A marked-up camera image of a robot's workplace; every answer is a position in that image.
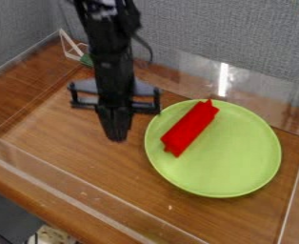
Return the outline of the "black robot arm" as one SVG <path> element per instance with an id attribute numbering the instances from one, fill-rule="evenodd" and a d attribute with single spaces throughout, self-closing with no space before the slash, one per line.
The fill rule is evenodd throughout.
<path id="1" fill-rule="evenodd" d="M 134 0 L 72 0 L 90 40 L 95 77 L 68 84 L 71 105 L 94 109 L 107 137 L 123 142 L 136 113 L 160 113 L 160 90 L 139 81 L 132 43 L 144 39 Z"/>

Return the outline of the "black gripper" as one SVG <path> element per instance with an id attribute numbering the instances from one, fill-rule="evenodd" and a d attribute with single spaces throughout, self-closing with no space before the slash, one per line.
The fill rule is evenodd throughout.
<path id="1" fill-rule="evenodd" d="M 107 137 L 123 142 L 134 112 L 160 113 L 160 90 L 136 79 L 131 51 L 108 56 L 90 53 L 88 57 L 94 61 L 95 77 L 68 84 L 71 105 L 95 107 Z"/>

